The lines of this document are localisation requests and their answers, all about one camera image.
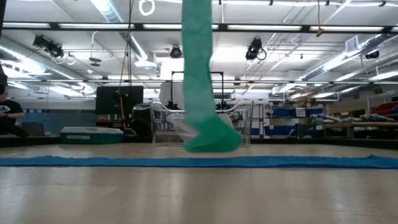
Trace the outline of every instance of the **spotlight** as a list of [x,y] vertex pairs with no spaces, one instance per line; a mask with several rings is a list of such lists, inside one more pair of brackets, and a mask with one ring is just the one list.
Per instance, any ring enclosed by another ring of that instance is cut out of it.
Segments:
[[33,46],[39,49],[44,49],[45,52],[49,53],[51,57],[54,58],[62,58],[64,56],[62,45],[55,44],[54,42],[47,40],[42,35],[36,35],[33,41]]
[[170,51],[171,58],[180,58],[182,56],[182,51],[179,46],[173,46],[173,49]]
[[[259,54],[264,53],[264,57],[260,58]],[[248,51],[246,52],[246,60],[265,60],[267,57],[267,52],[262,48],[261,38],[255,37],[251,42],[251,45],[248,47]]]
[[379,56],[380,56],[380,52],[377,50],[375,52],[365,55],[365,58],[366,59],[375,59],[375,58],[378,58]]
[[[235,81],[241,81],[239,77],[235,77]],[[234,86],[240,86],[240,83],[234,83]]]

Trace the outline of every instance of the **stage light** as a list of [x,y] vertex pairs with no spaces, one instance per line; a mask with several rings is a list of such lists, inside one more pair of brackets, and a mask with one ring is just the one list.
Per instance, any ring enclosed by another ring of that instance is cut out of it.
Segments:
[[173,59],[180,58],[182,56],[182,51],[180,46],[173,46],[173,49],[170,51],[170,57]]

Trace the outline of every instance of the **person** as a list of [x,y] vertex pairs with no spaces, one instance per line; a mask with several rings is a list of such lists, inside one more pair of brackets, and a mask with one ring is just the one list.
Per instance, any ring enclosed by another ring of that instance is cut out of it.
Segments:
[[15,134],[26,138],[28,134],[15,125],[17,119],[24,118],[25,114],[19,103],[8,100],[6,86],[0,85],[0,135]]

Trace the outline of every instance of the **equipment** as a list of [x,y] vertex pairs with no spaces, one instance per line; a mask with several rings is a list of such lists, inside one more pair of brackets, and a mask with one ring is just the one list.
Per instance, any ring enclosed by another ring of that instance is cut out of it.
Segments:
[[98,87],[95,104],[96,114],[121,114],[123,108],[128,118],[132,108],[144,100],[143,86]]
[[44,49],[45,52],[49,53],[51,57],[54,58],[62,58],[65,55],[62,50],[62,45],[47,40],[43,35],[36,35],[33,46],[38,49]]
[[365,55],[365,58],[366,59],[375,59],[375,58],[378,58],[379,56],[380,56],[380,52],[377,50],[375,52]]
[[180,49],[180,46],[173,46],[173,49],[170,51],[170,57],[171,58],[180,58],[182,56],[182,51]]
[[[259,58],[259,54],[263,52],[265,54],[264,58]],[[248,51],[246,52],[246,60],[265,60],[267,57],[267,52],[262,48],[261,38],[255,37],[251,42],[251,45],[248,47]]]

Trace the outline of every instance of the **mat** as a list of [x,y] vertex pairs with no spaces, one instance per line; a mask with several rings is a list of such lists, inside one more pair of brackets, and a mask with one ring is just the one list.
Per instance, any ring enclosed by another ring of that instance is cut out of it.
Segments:
[[54,156],[1,158],[0,166],[104,166],[104,167],[232,167],[232,168],[362,168],[397,169],[398,159],[371,155],[364,158],[317,156],[250,156],[232,158],[64,158]]

